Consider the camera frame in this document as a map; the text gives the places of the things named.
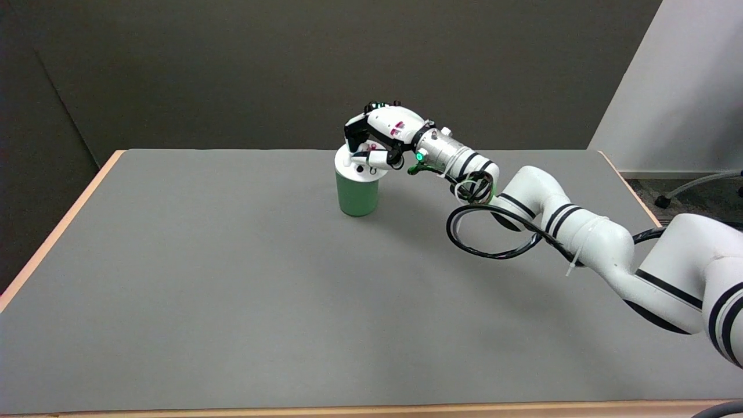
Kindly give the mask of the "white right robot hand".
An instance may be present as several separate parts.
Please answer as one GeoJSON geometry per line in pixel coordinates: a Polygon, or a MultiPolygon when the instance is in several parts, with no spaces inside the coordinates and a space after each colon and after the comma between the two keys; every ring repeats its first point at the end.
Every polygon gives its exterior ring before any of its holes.
{"type": "Polygon", "coordinates": [[[399,170],[404,154],[416,151],[423,135],[435,127],[434,121],[423,119],[398,101],[370,102],[343,127],[346,161],[379,170],[399,170]]]}

